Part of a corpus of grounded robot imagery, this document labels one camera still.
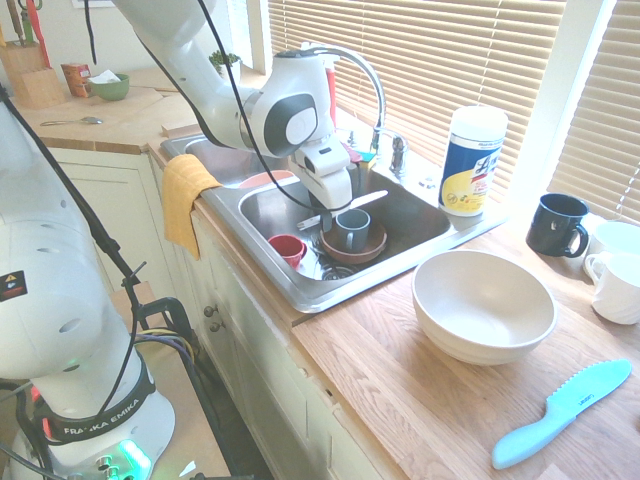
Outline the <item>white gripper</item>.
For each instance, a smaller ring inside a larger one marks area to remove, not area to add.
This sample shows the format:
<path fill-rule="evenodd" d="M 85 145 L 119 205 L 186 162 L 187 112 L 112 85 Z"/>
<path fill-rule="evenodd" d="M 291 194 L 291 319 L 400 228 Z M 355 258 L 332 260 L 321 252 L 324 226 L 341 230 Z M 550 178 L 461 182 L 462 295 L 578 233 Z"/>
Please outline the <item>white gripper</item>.
<path fill-rule="evenodd" d="M 345 208 L 352 200 L 347 167 L 350 156 L 340 142 L 306 142 L 288 159 L 289 169 L 327 209 Z M 332 228 L 331 212 L 320 214 L 321 229 Z"/>

